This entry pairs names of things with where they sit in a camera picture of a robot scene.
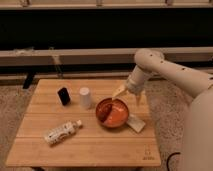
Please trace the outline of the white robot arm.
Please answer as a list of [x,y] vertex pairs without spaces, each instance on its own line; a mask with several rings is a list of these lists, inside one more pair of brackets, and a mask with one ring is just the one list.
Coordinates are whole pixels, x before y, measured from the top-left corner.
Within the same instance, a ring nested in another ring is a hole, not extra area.
[[154,73],[193,97],[184,123],[178,171],[213,171],[213,74],[167,61],[152,49],[138,49],[135,68],[112,97],[128,91],[138,96]]

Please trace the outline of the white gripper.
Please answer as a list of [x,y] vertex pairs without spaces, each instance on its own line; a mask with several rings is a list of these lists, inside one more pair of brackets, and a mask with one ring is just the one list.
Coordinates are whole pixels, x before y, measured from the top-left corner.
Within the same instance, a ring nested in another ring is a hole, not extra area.
[[136,66],[134,70],[129,75],[126,86],[121,85],[117,88],[113,94],[112,98],[115,99],[119,96],[122,96],[128,90],[130,93],[135,94],[136,105],[140,105],[141,101],[141,92],[143,91],[145,82],[150,78],[150,73],[142,70],[140,67]]

